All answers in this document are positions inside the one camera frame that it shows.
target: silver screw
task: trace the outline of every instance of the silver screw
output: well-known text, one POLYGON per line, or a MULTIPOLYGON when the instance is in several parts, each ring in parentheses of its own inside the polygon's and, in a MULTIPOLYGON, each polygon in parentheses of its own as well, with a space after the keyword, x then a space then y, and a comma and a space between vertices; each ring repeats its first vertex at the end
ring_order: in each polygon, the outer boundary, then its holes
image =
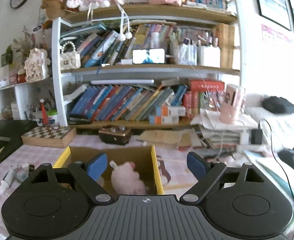
POLYGON ((100 194, 96 196, 96 200, 99 202, 107 202, 109 200, 111 200, 111 196, 107 195, 107 194, 100 194))
POLYGON ((182 198, 184 201, 187 201, 187 202, 195 202, 198 200, 198 196, 194 194, 187 194, 187 195, 184 195, 182 198))

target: black bag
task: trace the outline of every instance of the black bag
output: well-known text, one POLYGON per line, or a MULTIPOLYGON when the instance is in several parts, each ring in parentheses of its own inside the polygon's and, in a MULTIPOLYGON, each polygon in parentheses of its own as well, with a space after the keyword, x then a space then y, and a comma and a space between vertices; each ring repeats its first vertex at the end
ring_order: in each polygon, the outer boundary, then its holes
POLYGON ((294 104, 285 98, 269 97, 262 101, 262 107, 273 114, 294 114, 294 104))

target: white handbag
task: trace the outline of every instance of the white handbag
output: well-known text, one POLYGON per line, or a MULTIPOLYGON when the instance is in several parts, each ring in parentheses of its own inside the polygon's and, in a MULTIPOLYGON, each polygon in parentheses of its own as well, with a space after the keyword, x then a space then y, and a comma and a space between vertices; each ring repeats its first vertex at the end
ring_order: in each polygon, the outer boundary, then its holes
POLYGON ((62 46, 62 53, 60 54, 60 70, 80 68, 80 54, 76 51, 74 43, 71 41, 66 42, 62 46), (71 45, 73 51, 64 53, 65 47, 71 45))

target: chessboard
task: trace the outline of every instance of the chessboard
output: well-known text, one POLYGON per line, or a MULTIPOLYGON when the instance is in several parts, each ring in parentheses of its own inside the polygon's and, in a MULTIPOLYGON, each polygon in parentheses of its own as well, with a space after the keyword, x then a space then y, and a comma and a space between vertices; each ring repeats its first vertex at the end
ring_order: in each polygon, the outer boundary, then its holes
POLYGON ((71 127, 35 127, 22 136, 24 144, 65 148, 76 136, 76 129, 71 127))

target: black cable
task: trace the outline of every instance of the black cable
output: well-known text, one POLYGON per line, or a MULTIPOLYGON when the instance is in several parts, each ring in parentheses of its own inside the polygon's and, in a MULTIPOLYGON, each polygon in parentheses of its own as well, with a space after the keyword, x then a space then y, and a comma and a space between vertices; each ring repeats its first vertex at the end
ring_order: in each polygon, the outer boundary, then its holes
POLYGON ((282 169, 283 172, 285 173, 285 176, 286 176, 286 178, 287 178, 288 185, 289 185, 289 188, 290 188, 290 191, 291 191, 291 194, 292 194, 292 198, 293 198, 293 201, 294 201, 294 193, 293 193, 293 190, 292 190, 291 185, 290 185, 289 177, 288 177, 288 175, 286 174, 285 169, 282 167, 282 165, 280 164, 280 162, 279 162, 279 161, 277 160, 277 158, 275 157, 274 152, 273 152, 273 147, 272 147, 272 129, 271 129, 271 125, 269 124, 269 122, 268 122, 266 119, 261 119, 261 120, 259 121, 259 129, 261 128, 260 125, 261 125, 261 122, 262 122, 262 121, 265 121, 265 122, 269 125, 269 127, 270 127, 270 131, 271 131, 271 133, 270 133, 271 152, 272 152, 273 158, 276 160, 276 162, 280 165, 281 169, 282 169))

